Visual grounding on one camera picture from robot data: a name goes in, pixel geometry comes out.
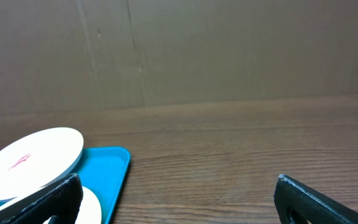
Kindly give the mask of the white plate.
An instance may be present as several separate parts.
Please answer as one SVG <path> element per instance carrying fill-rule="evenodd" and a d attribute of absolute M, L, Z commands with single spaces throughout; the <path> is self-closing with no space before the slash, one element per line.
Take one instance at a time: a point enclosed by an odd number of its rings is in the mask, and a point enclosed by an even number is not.
<path fill-rule="evenodd" d="M 76 166 L 84 139 L 73 128 L 50 128 L 23 137 L 0 151 L 0 201 L 51 184 Z"/>

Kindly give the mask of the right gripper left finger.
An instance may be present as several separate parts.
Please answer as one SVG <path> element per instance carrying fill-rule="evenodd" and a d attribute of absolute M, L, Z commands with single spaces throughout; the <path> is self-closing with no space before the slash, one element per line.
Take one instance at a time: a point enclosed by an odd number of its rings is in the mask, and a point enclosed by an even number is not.
<path fill-rule="evenodd" d="M 0 224 L 74 224 L 83 199 L 81 180 L 71 173 L 0 206 Z"/>

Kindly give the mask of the yellow-green plate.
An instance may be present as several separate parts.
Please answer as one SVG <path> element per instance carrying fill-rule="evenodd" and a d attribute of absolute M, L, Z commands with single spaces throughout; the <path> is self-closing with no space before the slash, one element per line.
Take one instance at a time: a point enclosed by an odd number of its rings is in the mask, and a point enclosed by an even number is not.
<path fill-rule="evenodd" d="M 82 190 L 83 199 L 81 201 L 80 210 L 78 212 L 75 224 L 100 224 L 102 214 L 98 198 L 90 189 L 82 186 Z M 34 193 L 36 193 L 35 190 L 33 190 L 30 194 L 21 195 L 4 203 L 0 206 L 0 211 L 4 210 L 5 208 L 11 207 L 20 200 L 25 199 L 26 197 Z"/>

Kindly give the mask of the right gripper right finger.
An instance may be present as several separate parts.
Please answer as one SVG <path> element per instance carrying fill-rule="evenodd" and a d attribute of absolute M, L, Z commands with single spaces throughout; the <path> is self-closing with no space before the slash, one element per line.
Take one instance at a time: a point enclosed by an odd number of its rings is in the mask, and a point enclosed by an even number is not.
<path fill-rule="evenodd" d="M 358 212 L 288 175 L 278 176 L 273 197 L 281 223 L 358 224 Z"/>

